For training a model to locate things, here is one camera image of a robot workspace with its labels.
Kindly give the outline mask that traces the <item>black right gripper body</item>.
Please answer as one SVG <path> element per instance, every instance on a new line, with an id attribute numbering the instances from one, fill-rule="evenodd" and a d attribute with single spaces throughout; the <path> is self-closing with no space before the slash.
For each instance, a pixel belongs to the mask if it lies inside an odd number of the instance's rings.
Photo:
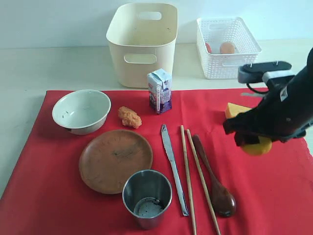
<path id="1" fill-rule="evenodd" d="M 305 135 L 313 121 L 313 51 L 295 76 L 270 79 L 267 95 L 253 109 L 251 133 L 286 142 Z"/>

